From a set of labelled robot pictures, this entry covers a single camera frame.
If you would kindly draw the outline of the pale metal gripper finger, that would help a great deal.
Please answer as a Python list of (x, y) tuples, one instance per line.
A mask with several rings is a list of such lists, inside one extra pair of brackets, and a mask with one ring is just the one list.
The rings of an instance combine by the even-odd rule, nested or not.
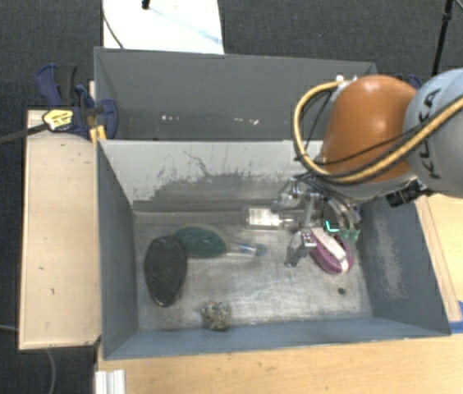
[(287, 256), (284, 264), (295, 267), (301, 259), (309, 255), (314, 248), (314, 238), (310, 229), (297, 231), (290, 239), (287, 246)]
[(287, 209), (295, 208), (298, 204), (298, 182), (296, 180), (288, 180), (278, 191), (276, 199), (272, 202), (272, 212), (279, 214)]

